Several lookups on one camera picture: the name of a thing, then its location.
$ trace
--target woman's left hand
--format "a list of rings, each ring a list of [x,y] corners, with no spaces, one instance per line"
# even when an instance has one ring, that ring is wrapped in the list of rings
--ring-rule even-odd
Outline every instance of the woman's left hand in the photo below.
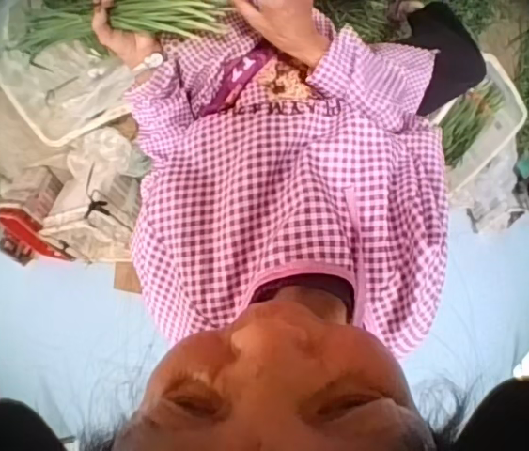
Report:
[[[329,50],[329,39],[312,18],[313,0],[233,0],[239,13],[262,37],[281,52],[314,68]]]

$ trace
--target hand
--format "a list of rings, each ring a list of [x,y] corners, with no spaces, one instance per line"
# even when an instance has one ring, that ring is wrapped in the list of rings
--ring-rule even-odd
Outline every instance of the hand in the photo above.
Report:
[[[313,0],[233,0],[243,18],[281,52],[314,68],[329,50],[329,40],[312,18]]]
[[[148,33],[115,30],[110,26],[108,10],[114,0],[94,0],[93,31],[99,42],[114,52],[129,68],[134,69],[143,60],[161,52],[162,44]]]

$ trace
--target white plastic basket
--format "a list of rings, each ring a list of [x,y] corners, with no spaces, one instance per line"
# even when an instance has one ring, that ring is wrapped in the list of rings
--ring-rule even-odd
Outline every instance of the white plastic basket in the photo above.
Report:
[[[449,170],[447,181],[450,196],[466,186],[498,153],[505,149],[527,120],[527,108],[521,95],[498,59],[492,54],[483,54],[483,57],[488,68],[487,78],[494,82],[502,92],[503,106],[496,112],[488,127],[477,136],[459,165]],[[439,124],[452,104],[449,104],[447,108],[442,108],[432,122]]]
[[[20,30],[24,25],[24,10],[39,4],[40,0],[0,0],[0,87],[39,139],[47,146],[61,148],[77,137],[128,114],[130,107],[122,99],[116,99],[100,115],[81,119],[73,117],[65,109],[54,111],[47,106],[45,97],[50,89],[86,73],[100,64],[100,60],[86,52],[80,44],[59,45],[47,49],[37,58],[38,64],[53,70],[48,71],[31,66],[28,57],[18,51],[4,52],[10,30]]]

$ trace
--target checkered shirt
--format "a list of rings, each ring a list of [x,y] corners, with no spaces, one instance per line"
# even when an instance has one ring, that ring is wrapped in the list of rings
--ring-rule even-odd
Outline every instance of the checkered shirt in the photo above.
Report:
[[[354,325],[396,356],[428,333],[443,286],[447,201],[441,132],[415,115],[434,53],[366,45],[315,12],[331,49],[307,101],[268,101],[251,81],[199,117],[221,67],[260,37],[238,16],[187,41],[128,93],[143,181],[133,260],[148,310],[175,343],[232,322],[256,289],[298,273],[345,278]]]

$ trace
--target pink gingham shirt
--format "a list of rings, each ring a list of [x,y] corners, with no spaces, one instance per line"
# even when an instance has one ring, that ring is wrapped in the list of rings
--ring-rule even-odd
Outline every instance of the pink gingham shirt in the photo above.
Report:
[[[354,288],[353,323],[403,356],[428,333],[446,265],[441,132],[415,115],[432,52],[332,38],[307,83],[319,96],[268,101],[251,81],[204,117],[221,67],[260,37],[238,16],[222,38],[187,41],[128,94],[142,150],[133,261],[148,310],[175,343],[233,321],[262,284],[302,273]]]

